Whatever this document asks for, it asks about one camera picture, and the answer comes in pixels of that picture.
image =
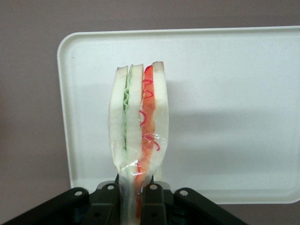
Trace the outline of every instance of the wrapped sandwich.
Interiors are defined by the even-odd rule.
[[[143,187],[162,164],[168,143],[163,62],[117,68],[109,106],[109,141],[119,174],[122,224],[139,224]]]

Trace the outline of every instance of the white tray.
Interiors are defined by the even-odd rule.
[[[163,181],[216,203],[300,199],[300,27],[75,33],[58,49],[72,187],[116,170],[108,106],[117,67],[165,63]]]

